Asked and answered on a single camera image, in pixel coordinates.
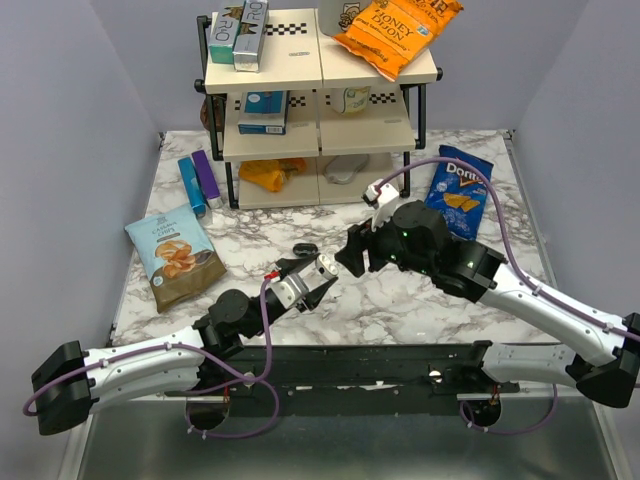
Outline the teal toothpaste box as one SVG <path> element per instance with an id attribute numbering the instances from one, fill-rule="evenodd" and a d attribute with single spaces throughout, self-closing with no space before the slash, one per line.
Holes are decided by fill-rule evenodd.
<path id="1" fill-rule="evenodd" d="M 244 3 L 228 1 L 216 14 L 210 29 L 209 56 L 213 63 L 231 65 L 236 38 L 239 33 Z"/>

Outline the blue tube box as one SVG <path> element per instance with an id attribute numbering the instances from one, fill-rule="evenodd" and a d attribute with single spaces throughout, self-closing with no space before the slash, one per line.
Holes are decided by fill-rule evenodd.
<path id="1" fill-rule="evenodd" d="M 202 194 L 193 161 L 189 157 L 178 161 L 178 167 L 193 213 L 202 218 L 206 215 L 207 205 Z"/>

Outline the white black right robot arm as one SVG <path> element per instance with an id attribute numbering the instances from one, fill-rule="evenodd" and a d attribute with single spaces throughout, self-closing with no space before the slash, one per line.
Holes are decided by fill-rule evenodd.
<path id="1" fill-rule="evenodd" d="M 356 277 L 388 264 L 425 275 L 448 295 L 506 312 L 555 338 L 553 344 L 491 344 L 460 367 L 471 391 L 494 381 L 529 381 L 572 387 L 613 408 L 630 403 L 639 374 L 637 315 L 607 314 L 518 276 L 500 252 L 455 237 L 442 214 L 420 201 L 400 206 L 381 225 L 351 226 L 335 259 Z"/>

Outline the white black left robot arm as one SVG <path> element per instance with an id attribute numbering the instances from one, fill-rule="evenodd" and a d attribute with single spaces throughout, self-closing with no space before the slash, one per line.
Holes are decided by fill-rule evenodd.
<path id="1" fill-rule="evenodd" d="M 99 410 L 155 393 L 209 395 L 236 384 L 267 386 L 271 325 L 292 309 L 314 310 L 338 280 L 325 254 L 280 259 L 257 296 L 223 292 L 193 325 L 121 347 L 58 347 L 32 374 L 22 407 L 41 435 L 70 430 Z"/>

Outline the cassava chips bag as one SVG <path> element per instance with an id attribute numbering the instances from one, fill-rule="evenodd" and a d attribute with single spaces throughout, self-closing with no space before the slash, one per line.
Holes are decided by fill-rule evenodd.
<path id="1" fill-rule="evenodd" d="M 206 291 L 226 274 L 188 204 L 145 217 L 124 230 L 142 262 L 159 313 Z"/>

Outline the blue Doritos bag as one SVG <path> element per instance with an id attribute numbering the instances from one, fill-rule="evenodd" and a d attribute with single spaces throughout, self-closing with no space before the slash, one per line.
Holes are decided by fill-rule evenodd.
<path id="1" fill-rule="evenodd" d="M 437 166 L 425 204 L 443 215 L 452 234 L 475 240 L 486 200 L 480 177 L 468 167 L 447 161 Z"/>

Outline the beige three-tier shelf rack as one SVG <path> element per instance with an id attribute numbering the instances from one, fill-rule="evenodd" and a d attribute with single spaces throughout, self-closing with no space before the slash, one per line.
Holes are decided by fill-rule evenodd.
<path id="1" fill-rule="evenodd" d="M 313 8 L 270 13 L 261 69 L 241 73 L 213 63 L 208 39 L 215 13 L 197 19 L 203 76 L 194 83 L 211 104 L 225 99 L 224 130 L 210 118 L 212 157 L 226 171 L 226 191 L 233 209 L 310 206 L 356 202 L 366 185 L 390 172 L 392 157 L 410 163 L 411 153 L 426 146 L 426 88 L 442 77 L 429 51 L 424 51 L 391 83 L 321 33 Z M 368 106 L 351 115 L 329 106 L 333 88 L 370 88 Z M 285 90 L 290 95 L 286 134 L 242 135 L 238 116 L 242 95 L 249 91 Z M 324 168 L 339 155 L 368 154 L 369 163 L 352 183 L 337 185 Z M 304 157 L 308 170 L 279 193 L 238 178 L 235 166 L 250 160 Z"/>

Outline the orange honey dijon chips bag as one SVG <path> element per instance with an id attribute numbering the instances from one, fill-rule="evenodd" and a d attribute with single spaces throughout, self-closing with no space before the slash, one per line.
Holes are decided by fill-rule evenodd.
<path id="1" fill-rule="evenodd" d="M 463 10 L 458 1 L 373 1 L 334 40 L 394 82 Z"/>

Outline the silver toothpaste box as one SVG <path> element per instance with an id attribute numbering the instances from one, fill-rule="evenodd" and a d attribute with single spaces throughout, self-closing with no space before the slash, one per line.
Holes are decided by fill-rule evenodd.
<path id="1" fill-rule="evenodd" d="M 233 49 L 233 65 L 238 72 L 258 72 L 269 19 L 267 1 L 246 1 Z"/>

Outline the purple tube box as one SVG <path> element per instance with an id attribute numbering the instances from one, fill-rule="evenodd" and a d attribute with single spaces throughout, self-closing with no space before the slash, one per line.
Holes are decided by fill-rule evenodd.
<path id="1" fill-rule="evenodd" d="M 200 185 L 201 193 L 210 209 L 222 206 L 222 199 L 216 177 L 204 150 L 192 153 L 192 160 Z"/>

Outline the brown object behind rack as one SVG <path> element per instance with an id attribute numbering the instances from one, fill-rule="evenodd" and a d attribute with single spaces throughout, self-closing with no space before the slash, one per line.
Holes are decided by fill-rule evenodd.
<path id="1" fill-rule="evenodd" d="M 200 109 L 200 121 L 206 131 L 211 130 L 210 118 L 215 121 L 216 130 L 222 132 L 225 122 L 225 99 L 219 95 L 214 95 L 211 104 L 204 100 Z"/>

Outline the white earbud charging case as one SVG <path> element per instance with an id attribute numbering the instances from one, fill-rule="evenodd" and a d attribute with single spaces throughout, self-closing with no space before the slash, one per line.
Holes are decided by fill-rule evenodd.
<path id="1" fill-rule="evenodd" d="M 319 254 L 315 260 L 318 273 L 325 279 L 331 280 L 338 276 L 338 268 L 333 260 L 326 254 Z"/>

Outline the white printed mug middle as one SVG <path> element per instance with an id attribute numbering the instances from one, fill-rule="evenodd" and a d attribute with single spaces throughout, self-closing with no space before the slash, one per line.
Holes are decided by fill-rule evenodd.
<path id="1" fill-rule="evenodd" d="M 363 111 L 369 103 L 370 88 L 333 88 L 329 93 L 329 106 L 338 114 L 351 115 Z"/>

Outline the white printed mug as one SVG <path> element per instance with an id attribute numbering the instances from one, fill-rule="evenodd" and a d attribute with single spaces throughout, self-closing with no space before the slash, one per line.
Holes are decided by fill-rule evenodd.
<path id="1" fill-rule="evenodd" d="M 345 32 L 352 21 L 371 4 L 371 0 L 319 0 L 317 21 L 326 36 Z"/>
<path id="2" fill-rule="evenodd" d="M 369 103 L 370 88 L 333 88 L 329 93 L 329 106 L 338 114 L 351 115 L 363 111 Z"/>

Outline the blue white box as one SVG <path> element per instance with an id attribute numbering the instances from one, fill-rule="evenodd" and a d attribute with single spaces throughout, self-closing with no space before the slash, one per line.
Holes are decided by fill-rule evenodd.
<path id="1" fill-rule="evenodd" d="M 239 133 L 285 135 L 288 107 L 288 91 L 244 93 L 237 122 Z"/>

